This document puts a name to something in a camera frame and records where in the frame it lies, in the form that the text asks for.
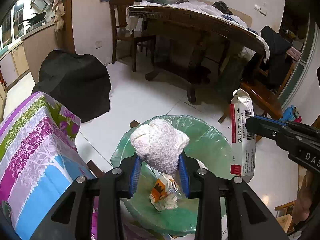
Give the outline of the person's right hand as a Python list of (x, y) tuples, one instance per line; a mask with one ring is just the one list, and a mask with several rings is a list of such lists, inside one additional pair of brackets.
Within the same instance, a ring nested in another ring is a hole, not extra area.
[(308, 219), (319, 203), (319, 176), (307, 170), (292, 211), (295, 225)]

